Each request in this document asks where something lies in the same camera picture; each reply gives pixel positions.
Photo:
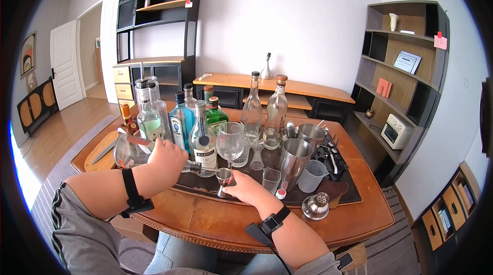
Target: vase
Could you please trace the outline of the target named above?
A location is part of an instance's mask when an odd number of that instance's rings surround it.
[[[397,27],[397,20],[399,19],[399,16],[394,14],[394,13],[389,13],[388,15],[391,17],[391,31],[395,31],[395,28]]]

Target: green bottle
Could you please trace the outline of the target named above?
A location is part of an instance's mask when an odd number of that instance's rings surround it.
[[[213,128],[216,134],[219,130],[219,125],[229,121],[228,115],[222,109],[218,109],[218,101],[219,98],[211,97],[209,99],[209,110],[206,111],[207,123]]]

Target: pink sticky note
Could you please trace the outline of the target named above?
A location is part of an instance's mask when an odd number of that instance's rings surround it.
[[[447,50],[447,38],[446,37],[438,37],[435,35],[435,42],[433,44],[436,48],[441,48]]]

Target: hand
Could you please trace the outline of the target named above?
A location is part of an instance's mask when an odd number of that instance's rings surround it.
[[[188,152],[169,140],[156,139],[156,146],[147,160],[146,169],[151,169],[160,182],[167,188],[178,181],[183,166],[188,159]]]
[[[259,209],[262,204],[269,201],[279,201],[274,195],[262,187],[262,184],[252,179],[249,175],[231,170],[236,181],[235,186],[227,186],[223,191],[238,198],[246,204],[251,204]]]

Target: wine glass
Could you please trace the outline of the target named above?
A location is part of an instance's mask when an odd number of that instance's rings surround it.
[[[245,134],[243,125],[237,122],[225,122],[219,125],[216,139],[216,149],[219,155],[228,161],[228,169],[231,163],[243,152]]]

